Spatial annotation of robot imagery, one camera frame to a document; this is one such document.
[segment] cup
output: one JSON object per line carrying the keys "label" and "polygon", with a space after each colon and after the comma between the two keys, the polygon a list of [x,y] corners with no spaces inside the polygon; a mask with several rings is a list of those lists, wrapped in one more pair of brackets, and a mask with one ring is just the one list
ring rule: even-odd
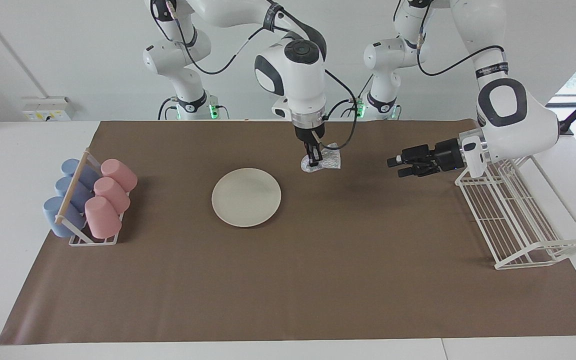
{"label": "cup", "polygon": [[119,183],[123,191],[128,193],[137,186],[137,175],[118,159],[108,159],[101,164],[103,176],[112,178]]}
{"label": "cup", "polygon": [[[71,231],[70,228],[67,228],[64,224],[57,225],[55,223],[55,217],[59,213],[59,208],[62,206],[62,202],[64,202],[62,196],[55,196],[48,199],[43,203],[43,214],[45,215],[46,220],[48,220],[52,232],[57,235],[57,237],[70,238],[75,235],[73,231]],[[72,203],[68,204],[65,217],[79,230],[82,230],[86,224],[86,220]]]}
{"label": "cup", "polygon": [[130,207],[130,198],[113,178],[102,177],[94,183],[94,194],[106,198],[117,214],[121,214]]}
{"label": "cup", "polygon": [[[77,167],[80,166],[80,161],[77,159],[67,159],[61,164],[61,172],[65,176],[74,176]],[[88,164],[85,164],[83,170],[81,171],[81,176],[79,176],[79,182],[82,183],[89,191],[95,187],[95,182],[99,180],[101,176],[93,170]]]}
{"label": "cup", "polygon": [[[68,187],[71,186],[73,182],[72,176],[65,176],[60,178],[54,185],[54,190],[57,192],[58,196],[65,197]],[[80,181],[75,185],[75,190],[72,193],[72,198],[70,198],[70,203],[74,205],[75,209],[82,214],[86,207],[86,202],[92,199],[93,194],[89,189],[86,188]]]}
{"label": "cup", "polygon": [[86,201],[86,219],[93,237],[108,239],[119,234],[122,222],[113,205],[103,196]]}

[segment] white plate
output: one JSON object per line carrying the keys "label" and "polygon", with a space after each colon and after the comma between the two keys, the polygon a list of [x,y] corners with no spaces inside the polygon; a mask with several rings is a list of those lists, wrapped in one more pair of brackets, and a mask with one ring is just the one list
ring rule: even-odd
{"label": "white plate", "polygon": [[212,191],[212,208],[225,223],[250,228],[265,223],[279,209],[282,190],[269,173],[240,168],[222,177]]}

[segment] dish rack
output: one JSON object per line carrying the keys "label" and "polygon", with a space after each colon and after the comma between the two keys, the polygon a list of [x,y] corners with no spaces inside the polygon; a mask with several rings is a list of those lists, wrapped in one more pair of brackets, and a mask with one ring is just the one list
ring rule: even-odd
{"label": "dish rack", "polygon": [[576,239],[558,235],[526,187],[519,168],[529,160],[535,161],[530,156],[490,164],[482,177],[470,177],[466,169],[455,181],[498,270],[546,267],[576,254]]}
{"label": "dish rack", "polygon": [[[90,246],[111,246],[117,244],[119,232],[117,232],[117,234],[114,235],[113,237],[108,237],[106,239],[96,239],[96,237],[93,237],[93,235],[87,234],[87,232],[89,232],[87,230],[88,225],[87,221],[84,223],[84,228],[82,230],[79,230],[73,223],[70,222],[70,220],[66,218],[66,211],[68,210],[68,206],[71,202],[71,199],[73,198],[73,194],[75,192],[75,186],[80,180],[80,177],[82,177],[82,171],[84,170],[84,167],[86,165],[89,165],[90,167],[92,167],[94,171],[96,171],[98,174],[101,175],[101,164],[96,158],[93,157],[93,155],[91,155],[90,148],[87,148],[84,151],[81,159],[79,160],[77,169],[75,170],[75,173],[72,176],[72,181],[70,182],[70,186],[66,191],[66,195],[64,196],[64,199],[61,203],[59,212],[55,216],[54,222],[57,225],[64,225],[66,228],[68,228],[70,231],[74,233],[74,235],[72,235],[68,240],[68,244],[70,246],[90,247]],[[123,223],[124,212],[119,214],[119,221]]]}

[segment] pink cup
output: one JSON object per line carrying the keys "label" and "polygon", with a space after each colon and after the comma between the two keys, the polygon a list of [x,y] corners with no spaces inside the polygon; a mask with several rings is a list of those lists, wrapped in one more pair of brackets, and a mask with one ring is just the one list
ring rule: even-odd
{"label": "pink cup", "polygon": [[115,208],[102,196],[86,201],[86,220],[92,236],[97,239],[114,237],[122,229],[122,222]]}
{"label": "pink cup", "polygon": [[94,182],[94,194],[106,198],[117,214],[121,214],[130,207],[130,198],[124,189],[110,177],[102,177]]}
{"label": "pink cup", "polygon": [[101,173],[105,177],[113,178],[126,193],[133,191],[137,186],[137,175],[118,159],[104,161],[101,164]]}

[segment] crumpled plastic wrap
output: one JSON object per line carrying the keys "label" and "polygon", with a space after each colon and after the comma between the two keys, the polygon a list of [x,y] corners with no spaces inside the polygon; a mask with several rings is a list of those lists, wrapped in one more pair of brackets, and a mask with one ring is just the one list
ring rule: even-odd
{"label": "crumpled plastic wrap", "polygon": [[[338,144],[336,142],[328,145],[329,148],[337,148]],[[341,153],[339,150],[328,150],[323,148],[321,150],[321,155],[323,160],[319,162],[317,166],[309,166],[308,155],[304,156],[301,160],[301,170],[306,173],[315,173],[323,169],[341,169]]]}

